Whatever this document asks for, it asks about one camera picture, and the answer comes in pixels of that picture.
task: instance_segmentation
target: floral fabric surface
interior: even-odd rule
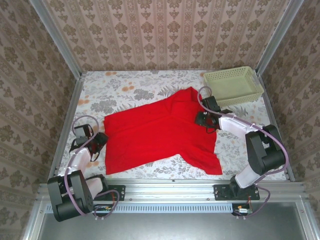
[[[204,85],[204,70],[164,70],[164,71],[92,71],[86,74],[74,118],[91,115],[98,119],[99,131],[104,132],[105,116],[130,108],[150,104],[171,96],[180,89]],[[260,97],[257,101],[229,106],[237,116],[252,123],[268,125],[269,118]],[[90,124],[97,130],[90,118],[82,118],[77,124]],[[68,163],[69,149],[75,138],[70,132],[60,170]],[[208,175],[202,169],[186,163],[177,154],[155,162],[150,162],[127,171],[108,175],[109,178],[127,179],[230,179],[248,164],[246,143],[230,132],[218,131],[215,153],[220,160],[223,175]],[[105,147],[97,161],[90,162],[85,177],[105,174]],[[268,176],[269,180],[285,180],[284,173]]]

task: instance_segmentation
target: basket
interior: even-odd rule
[[[207,72],[203,76],[220,107],[256,101],[264,93],[249,66]]]

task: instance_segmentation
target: patterned wallpaper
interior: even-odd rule
[[[27,0],[0,1],[0,239],[19,239],[75,80]]]
[[[256,65],[289,0],[44,0],[83,71]]]
[[[289,152],[320,223],[320,1],[306,0],[262,78]]]

